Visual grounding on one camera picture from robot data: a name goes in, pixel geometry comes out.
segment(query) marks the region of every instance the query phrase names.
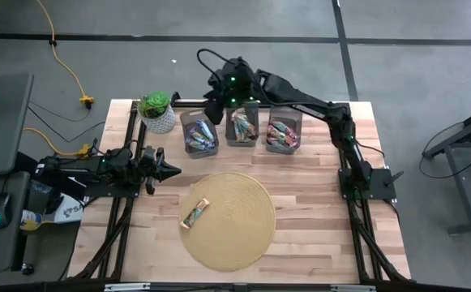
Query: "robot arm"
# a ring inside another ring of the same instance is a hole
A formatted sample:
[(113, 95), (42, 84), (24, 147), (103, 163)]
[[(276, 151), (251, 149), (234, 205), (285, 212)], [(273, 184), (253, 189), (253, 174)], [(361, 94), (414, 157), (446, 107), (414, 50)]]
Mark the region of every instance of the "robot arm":
[(356, 125), (349, 104), (321, 101), (297, 90), (289, 81), (273, 73), (262, 70), (254, 73), (241, 57), (224, 60), (226, 63), (222, 69), (212, 71), (208, 80), (212, 91), (205, 95), (208, 99), (205, 114), (214, 124), (221, 122), (225, 107), (255, 99), (264, 104), (289, 106), (309, 114), (328, 124), (332, 144), (343, 152), (349, 163), (350, 174), (345, 180), (349, 189), (356, 188), (360, 194), (370, 190), (372, 167), (359, 150), (355, 138)]
[(140, 159), (131, 156), (129, 148), (122, 147), (88, 159), (46, 157), (41, 159), (35, 175), (37, 180), (82, 199), (84, 194), (136, 197), (142, 183), (147, 193), (153, 195), (155, 181), (162, 182), (181, 173), (165, 162), (163, 148), (155, 150), (148, 146)]
[(352, 171), (354, 184), (367, 189), (372, 167), (363, 160), (356, 141), (356, 125), (350, 113), (349, 104), (334, 104), (321, 101), (297, 90), (286, 79), (257, 70), (256, 75), (263, 84), (265, 96), (272, 104), (286, 104), (296, 110), (326, 122), (329, 126), (332, 144), (345, 155)]

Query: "wooden table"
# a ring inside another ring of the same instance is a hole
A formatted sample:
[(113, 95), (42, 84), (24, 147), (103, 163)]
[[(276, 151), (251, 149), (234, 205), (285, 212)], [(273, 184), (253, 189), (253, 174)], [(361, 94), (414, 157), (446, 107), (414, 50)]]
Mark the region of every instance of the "wooden table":
[[(111, 101), (101, 150), (123, 145), (131, 102)], [(358, 140), (380, 148), (370, 102), (350, 105)], [(176, 109), (176, 115), (183, 110)], [(142, 187), (132, 213), (122, 281), (358, 283), (348, 209), (340, 198), (336, 177), (340, 162), (327, 125), (304, 115), (302, 146), (294, 155), (286, 156), (265, 150), (267, 120), (268, 113), (263, 109), (259, 142), (254, 148), (229, 147), (223, 121), (216, 128), (219, 153), (198, 160), (184, 152), (179, 119), (169, 134), (147, 133), (145, 144), (164, 147), (167, 162), (181, 168), (182, 174), (157, 184), (154, 196), (147, 195)], [(133, 139), (138, 135), (138, 126)], [(366, 148), (362, 153), (374, 167), (383, 166), (379, 153)], [(276, 208), (276, 232), (268, 251), (250, 267), (231, 273), (216, 272), (196, 262), (182, 245), (178, 230), (179, 201), (188, 194), (190, 185), (220, 172), (256, 178), (268, 189)], [(111, 202), (110, 198), (101, 198), (85, 209), (69, 275), (79, 272), (104, 241)], [(409, 277), (396, 214), (383, 201), (370, 201), (370, 212), (377, 243), (396, 268)], [(363, 252), (372, 275), (368, 248)], [(115, 257), (113, 247), (109, 270)]]

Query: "round straw mat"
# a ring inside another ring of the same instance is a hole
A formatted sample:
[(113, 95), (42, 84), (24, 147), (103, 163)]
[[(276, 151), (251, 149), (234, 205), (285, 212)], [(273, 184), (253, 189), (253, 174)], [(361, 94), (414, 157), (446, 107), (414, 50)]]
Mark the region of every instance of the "round straw mat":
[(201, 264), (229, 272), (253, 264), (275, 233), (275, 208), (266, 189), (244, 174), (213, 174), (183, 198), (182, 221), (202, 198), (210, 204), (189, 229), (180, 227), (188, 252)]

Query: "succulent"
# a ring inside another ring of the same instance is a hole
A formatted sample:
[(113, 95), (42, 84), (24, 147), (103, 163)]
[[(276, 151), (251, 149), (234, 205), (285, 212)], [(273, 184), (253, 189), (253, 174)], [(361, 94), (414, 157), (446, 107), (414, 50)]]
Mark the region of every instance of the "succulent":
[(141, 98), (138, 111), (144, 118), (158, 118), (167, 110), (170, 103), (166, 92), (152, 92)]

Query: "gray carpet floor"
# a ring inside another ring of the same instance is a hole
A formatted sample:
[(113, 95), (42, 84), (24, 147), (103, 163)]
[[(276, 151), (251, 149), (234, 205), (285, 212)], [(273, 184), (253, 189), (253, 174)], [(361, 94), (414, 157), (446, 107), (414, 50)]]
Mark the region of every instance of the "gray carpet floor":
[[(59, 33), (153, 36), (338, 37), (331, 0), (44, 0)], [(471, 0), (340, 0), (347, 37), (471, 39)], [(0, 0), (0, 32), (49, 32), (36, 1)], [(207, 47), (224, 56), (242, 55), (254, 67), (289, 79), (324, 100), (348, 101), (340, 46), (312, 43), (197, 41), (59, 41), (58, 54), (96, 98), (90, 116), (71, 123), (39, 110), (71, 138), (105, 120), (109, 101), (155, 91), (179, 91), (200, 98), (208, 72), (195, 60)], [(447, 228), (466, 222), (452, 179), (426, 178), (418, 162), (437, 131), (471, 115), (471, 45), (349, 45), (359, 101), (371, 101), (386, 161), (404, 170), (396, 182), (397, 207), (409, 267), (415, 280), (471, 288), (471, 234), (454, 237)], [(212, 67), (221, 63), (206, 61)], [(35, 75), (32, 100), (68, 118), (86, 110), (72, 77), (53, 59), (47, 41), (0, 40), (0, 75)], [(28, 114), (27, 127), (49, 134), (62, 151), (75, 151), (102, 127), (73, 143)], [(41, 137), (25, 133), (20, 150), (41, 158), (51, 150)], [(463, 165), (471, 161), (464, 154)], [(425, 170), (449, 174), (442, 157)], [(56, 280), (75, 238), (76, 225), (43, 230), (37, 273), (11, 275), (8, 282)]]

